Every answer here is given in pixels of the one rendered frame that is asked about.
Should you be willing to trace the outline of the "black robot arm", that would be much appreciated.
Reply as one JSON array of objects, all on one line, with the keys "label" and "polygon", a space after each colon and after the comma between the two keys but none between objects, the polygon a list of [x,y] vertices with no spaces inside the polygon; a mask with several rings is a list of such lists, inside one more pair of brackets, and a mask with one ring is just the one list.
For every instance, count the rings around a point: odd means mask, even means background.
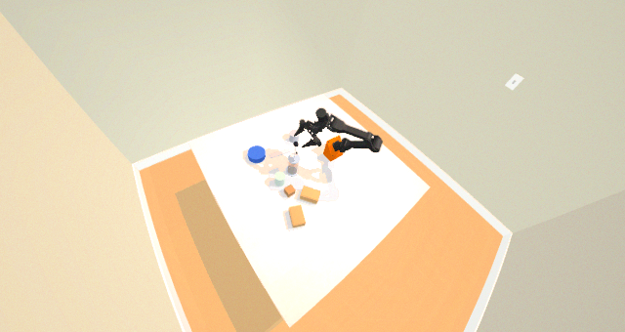
[{"label": "black robot arm", "polygon": [[[333,133],[346,133],[363,140],[351,141],[348,138],[343,138],[341,142],[339,142],[338,140],[332,144],[334,150],[339,150],[340,152],[345,153],[346,150],[350,150],[351,148],[368,148],[373,152],[380,152],[383,141],[379,135],[374,135],[372,132],[363,131],[354,126],[351,126],[333,113],[329,115],[329,112],[327,112],[326,109],[323,107],[318,108],[315,114],[318,119],[317,121],[321,124],[323,129],[326,127]],[[319,129],[319,126],[315,126],[315,123],[311,122],[310,120],[308,120],[304,125],[307,127],[308,130],[312,131],[313,133],[315,133]]]}]

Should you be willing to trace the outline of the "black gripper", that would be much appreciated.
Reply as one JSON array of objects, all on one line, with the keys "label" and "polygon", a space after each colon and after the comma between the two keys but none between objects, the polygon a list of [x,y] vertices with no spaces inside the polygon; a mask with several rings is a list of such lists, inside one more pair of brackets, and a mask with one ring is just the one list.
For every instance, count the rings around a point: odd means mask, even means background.
[{"label": "black gripper", "polygon": [[313,133],[312,131],[307,129],[307,127],[304,125],[305,123],[306,123],[306,121],[304,119],[300,119],[299,120],[299,128],[296,131],[296,133],[294,134],[294,137],[299,135],[299,134],[301,134],[302,132],[305,131],[304,129],[306,129],[310,133],[310,135],[313,137],[313,139],[310,139],[302,147],[307,147],[307,146],[312,146],[312,145],[320,147],[322,145],[322,142],[321,142],[321,140],[319,139],[319,137],[316,134],[319,133],[319,132],[322,132],[323,127],[321,126],[321,124],[318,121],[314,121],[315,126],[319,126],[319,129],[315,133]]}]

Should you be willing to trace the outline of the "grey cylinder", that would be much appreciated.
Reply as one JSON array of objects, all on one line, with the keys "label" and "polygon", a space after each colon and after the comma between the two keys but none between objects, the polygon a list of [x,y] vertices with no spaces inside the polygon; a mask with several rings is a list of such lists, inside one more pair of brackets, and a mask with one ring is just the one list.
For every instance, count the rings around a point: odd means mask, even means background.
[{"label": "grey cylinder", "polygon": [[299,135],[300,135],[300,134],[294,137],[294,134],[296,133],[296,131],[297,131],[297,130],[291,130],[291,131],[290,131],[290,134],[289,134],[289,141],[290,141],[291,143],[294,143],[294,142],[298,142],[298,141],[299,141]]}]

